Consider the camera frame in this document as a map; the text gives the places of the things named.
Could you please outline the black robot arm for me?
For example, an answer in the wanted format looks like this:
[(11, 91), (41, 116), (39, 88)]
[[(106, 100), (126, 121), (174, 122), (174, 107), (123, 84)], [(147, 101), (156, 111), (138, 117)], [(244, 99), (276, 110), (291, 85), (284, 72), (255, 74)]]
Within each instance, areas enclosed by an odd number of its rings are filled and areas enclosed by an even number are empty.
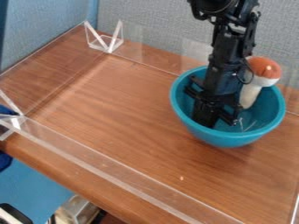
[(260, 12), (258, 0), (187, 0), (196, 19), (214, 24), (212, 53), (206, 76), (190, 77), (184, 93), (194, 99), (191, 119), (212, 128), (219, 120), (234, 125), (243, 107), (240, 89), (252, 82), (252, 55)]

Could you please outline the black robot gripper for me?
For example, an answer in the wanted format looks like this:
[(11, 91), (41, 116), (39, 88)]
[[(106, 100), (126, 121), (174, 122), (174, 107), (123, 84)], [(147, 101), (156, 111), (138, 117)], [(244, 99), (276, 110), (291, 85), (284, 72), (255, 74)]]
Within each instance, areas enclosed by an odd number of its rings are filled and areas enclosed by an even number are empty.
[(204, 77), (196, 73), (188, 76), (184, 93), (194, 99), (192, 120), (212, 128), (219, 120), (235, 125), (242, 105), (239, 91), (244, 84), (244, 66), (208, 65)]

